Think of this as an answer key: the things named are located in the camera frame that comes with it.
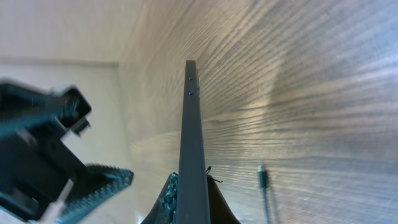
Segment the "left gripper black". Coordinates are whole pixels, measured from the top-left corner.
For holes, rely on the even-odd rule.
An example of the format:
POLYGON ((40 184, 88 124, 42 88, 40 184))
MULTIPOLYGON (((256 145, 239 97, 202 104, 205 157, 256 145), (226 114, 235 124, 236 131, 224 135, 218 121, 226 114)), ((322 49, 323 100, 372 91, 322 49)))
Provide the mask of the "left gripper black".
POLYGON ((89 126, 91 106, 79 89, 60 93, 1 81, 1 207, 24 220, 39 220, 69 180, 77 182, 57 218, 77 224, 132 184, 129 169, 85 166, 62 138, 89 126))

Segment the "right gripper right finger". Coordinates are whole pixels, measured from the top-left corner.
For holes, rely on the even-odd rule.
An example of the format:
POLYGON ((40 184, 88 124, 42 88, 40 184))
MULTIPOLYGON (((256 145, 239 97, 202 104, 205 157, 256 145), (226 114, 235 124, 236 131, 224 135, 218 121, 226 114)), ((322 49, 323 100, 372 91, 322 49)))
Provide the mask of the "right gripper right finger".
POLYGON ((217 182, 221 183, 221 181, 214 179, 210 175, 210 170, 211 166, 209 166, 206 170, 206 177, 211 224, 240 224, 239 220, 234 216, 216 184, 217 182))

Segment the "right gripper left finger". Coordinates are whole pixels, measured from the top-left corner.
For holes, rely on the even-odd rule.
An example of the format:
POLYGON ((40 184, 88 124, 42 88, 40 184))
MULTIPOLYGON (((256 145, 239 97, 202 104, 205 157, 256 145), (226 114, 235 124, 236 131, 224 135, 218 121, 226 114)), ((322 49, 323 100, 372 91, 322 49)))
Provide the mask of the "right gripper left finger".
POLYGON ((178 174, 173 172, 166 180, 154 206, 141 224, 176 224, 178 174))

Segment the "Samsung Galaxy smartphone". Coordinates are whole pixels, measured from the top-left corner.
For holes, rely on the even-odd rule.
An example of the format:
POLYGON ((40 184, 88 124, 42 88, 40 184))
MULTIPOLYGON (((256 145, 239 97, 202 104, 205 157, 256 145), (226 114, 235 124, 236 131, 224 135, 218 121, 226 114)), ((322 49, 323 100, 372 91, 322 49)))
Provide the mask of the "Samsung Galaxy smartphone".
POLYGON ((194 60, 187 60, 185 65, 176 222, 181 224, 210 222, 200 88, 194 60))

